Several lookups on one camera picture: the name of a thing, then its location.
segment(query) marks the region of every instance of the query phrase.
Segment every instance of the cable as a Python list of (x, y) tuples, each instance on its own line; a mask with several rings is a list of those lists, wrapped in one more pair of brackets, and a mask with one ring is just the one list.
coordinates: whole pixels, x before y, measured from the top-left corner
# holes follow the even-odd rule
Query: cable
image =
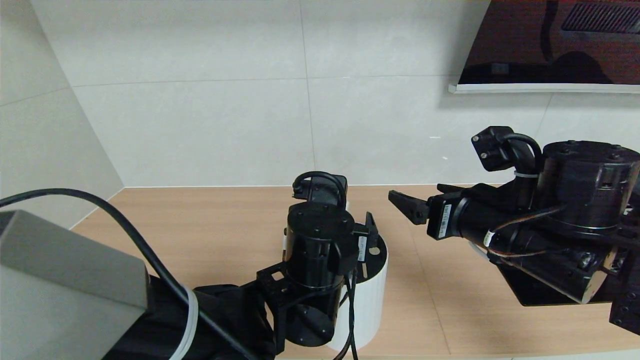
[(198, 298), (191, 289), (184, 285), (182, 287), (184, 291), (187, 292), (189, 298), (189, 314), (187, 315), (187, 325), (184, 328), (182, 340), (180, 340), (180, 344), (169, 360), (182, 360), (184, 358), (189, 352), (189, 348), (191, 348), (198, 327)]
[(536, 171), (538, 173), (542, 172), (542, 169), (545, 166), (544, 158), (542, 156), (542, 150), (540, 150), (540, 145), (538, 145), (538, 143), (532, 137), (524, 134), (506, 134), (499, 138), (500, 142), (505, 142), (507, 140), (519, 140), (529, 145), (536, 160)]
[(520, 224), (523, 222), (527, 222), (527, 221), (531, 221), (531, 220), (536, 220), (539, 218), (543, 218), (543, 217), (547, 217), (551, 214), (555, 214), (558, 213), (562, 210), (564, 210), (564, 208), (566, 207), (566, 204), (560, 204), (560, 205), (556, 205), (556, 206), (551, 206), (550, 208), (545, 208), (545, 209), (541, 209), (541, 210), (536, 210), (530, 213), (526, 213), (523, 215), (520, 215), (518, 217), (512, 218), (511, 220), (508, 220), (506, 222), (503, 222), (502, 224), (494, 227), (493, 229), (490, 229), (489, 231), (486, 232), (486, 235), (484, 236), (484, 247), (486, 247), (487, 249), (489, 249), (489, 246), (491, 245), (491, 240), (493, 238), (493, 235), (495, 235), (495, 233), (500, 230), (503, 229), (509, 225), (513, 225), (513, 224)]
[(338, 201), (338, 207), (340, 209), (346, 209), (347, 208), (347, 192), (345, 191), (344, 186), (342, 185), (340, 180), (338, 180), (337, 177), (335, 177), (334, 175), (329, 174), (328, 172), (324, 172), (324, 171), (308, 171), (308, 172), (305, 172), (304, 174), (300, 174), (293, 181), (293, 188), (294, 189), (300, 188), (300, 182), (302, 182), (302, 180), (304, 180), (304, 179), (306, 179), (308, 177), (323, 177), (323, 178), (333, 182), (336, 185), (336, 187), (338, 188), (338, 194), (340, 195), (340, 199)]
[[(108, 203), (106, 200), (81, 190), (51, 188), (32, 190), (1, 199), (0, 208), (15, 204), (16, 202), (34, 199), (36, 197), (42, 197), (46, 195), (66, 195), (70, 197), (76, 197), (78, 199), (83, 199), (91, 202), (92, 204), (98, 206), (100, 209), (103, 209), (113, 218), (113, 220), (118, 223), (118, 225), (120, 225), (125, 233), (129, 235), (142, 255), (145, 257), (145, 259), (147, 259), (151, 267), (156, 271), (158, 277), (160, 277), (160, 279), (162, 279), (166, 283), (169, 289), (171, 289), (171, 291), (176, 296), (178, 296), (178, 298), (180, 298), (181, 301), (185, 303), (185, 305), (189, 305), (189, 298), (186, 291), (184, 291), (182, 285), (180, 285), (180, 283), (173, 277), (173, 275), (169, 272), (165, 265), (162, 264), (162, 261), (160, 261), (156, 253), (153, 251), (153, 249), (151, 249), (144, 237), (142, 237), (142, 234), (140, 234), (140, 232), (133, 226), (133, 224), (117, 208)], [(202, 308), (198, 310), (198, 314), (200, 315), (202, 321), (204, 321), (214, 331), (214, 333), (220, 335), (220, 337), (229, 342), (229, 345), (231, 345), (233, 349), (247, 358), (247, 360), (260, 360), (258, 355), (256, 355), (252, 350), (240, 343), (240, 341), (236, 339), (233, 334), (229, 333), (220, 324), (215, 322)]]
[(351, 277), (351, 286), (346, 281), (347, 292), (349, 293), (349, 333), (351, 334), (351, 355), (353, 360), (358, 360), (358, 350), (356, 349), (355, 339), (355, 310), (353, 303), (356, 296), (356, 283), (358, 282), (358, 268), (353, 269), (353, 275)]
[(542, 250), (542, 251), (536, 251), (536, 252), (526, 252), (524, 254), (511, 254), (508, 252), (500, 252), (492, 249), (487, 249), (487, 252), (489, 252), (490, 254), (496, 255), (500, 258), (526, 258), (527, 256), (546, 254), (548, 251)]

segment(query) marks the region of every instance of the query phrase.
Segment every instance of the tabletop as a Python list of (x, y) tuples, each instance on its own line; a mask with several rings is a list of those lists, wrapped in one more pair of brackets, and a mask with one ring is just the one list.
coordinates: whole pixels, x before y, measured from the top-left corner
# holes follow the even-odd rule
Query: tabletop
[[(435, 241), (387, 200), (389, 190), (426, 199), (435, 186), (350, 186), (349, 212), (373, 213), (389, 251), (383, 318), (362, 359), (468, 359), (640, 348), (608, 322), (610, 304), (523, 307), (498, 269), (466, 240)], [(282, 258), (290, 187), (128, 188), (115, 205), (178, 280), (190, 287), (245, 284)], [(74, 231), (141, 257), (103, 211)], [(327, 347), (292, 343), (278, 358), (331, 359)]]

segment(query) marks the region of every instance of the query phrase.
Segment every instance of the barcode label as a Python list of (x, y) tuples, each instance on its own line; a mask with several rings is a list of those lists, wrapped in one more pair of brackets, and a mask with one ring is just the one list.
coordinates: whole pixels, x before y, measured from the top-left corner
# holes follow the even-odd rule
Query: barcode label
[(358, 253), (358, 261), (364, 261), (365, 251), (367, 250), (366, 236), (358, 237), (358, 248), (360, 249), (360, 252)]
[(451, 213), (451, 204), (445, 205), (442, 210), (442, 221), (440, 222), (440, 231), (438, 237), (443, 238), (447, 234), (447, 225), (449, 225), (449, 214)]

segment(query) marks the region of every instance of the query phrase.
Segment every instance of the white zip tie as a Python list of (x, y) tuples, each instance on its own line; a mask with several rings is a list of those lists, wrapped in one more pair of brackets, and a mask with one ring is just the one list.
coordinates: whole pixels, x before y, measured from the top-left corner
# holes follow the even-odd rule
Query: white zip tie
[(187, 326), (184, 328), (184, 334), (182, 335), (182, 340), (178, 345), (178, 348), (175, 349), (175, 352), (169, 360), (182, 360), (182, 358), (189, 352), (189, 348), (191, 348), (191, 343), (193, 342), (193, 338), (196, 335), (196, 329), (198, 327), (198, 298), (196, 294), (193, 293), (193, 290), (188, 287), (182, 285), (184, 290), (187, 292), (187, 297), (189, 299), (189, 313), (187, 315)]
[(484, 247), (486, 247), (487, 249), (489, 249), (489, 245), (491, 245), (491, 239), (493, 238), (493, 235), (495, 235), (495, 233), (492, 233), (491, 230), (486, 232), (486, 235), (484, 236)]

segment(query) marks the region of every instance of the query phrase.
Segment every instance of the wall tile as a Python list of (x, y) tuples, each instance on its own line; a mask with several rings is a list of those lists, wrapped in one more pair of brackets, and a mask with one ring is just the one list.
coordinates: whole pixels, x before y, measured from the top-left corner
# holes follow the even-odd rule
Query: wall tile
[(460, 74), (489, 1), (302, 0), (308, 74)]
[[(38, 188), (75, 188), (105, 199), (122, 182), (71, 89), (0, 106), (2, 196)], [(16, 204), (64, 227), (95, 208), (52, 196)]]
[(618, 143), (640, 151), (640, 95), (554, 94), (538, 141), (565, 140)]
[(290, 185), (314, 167), (305, 80), (74, 90), (126, 186)]
[(34, 0), (73, 86), (304, 78), (296, 0)]
[(0, 106), (68, 87), (29, 1), (0, 3)]
[(317, 168), (352, 184), (504, 182), (470, 138), (490, 125), (534, 134), (550, 95), (452, 95), (440, 76), (310, 79)]

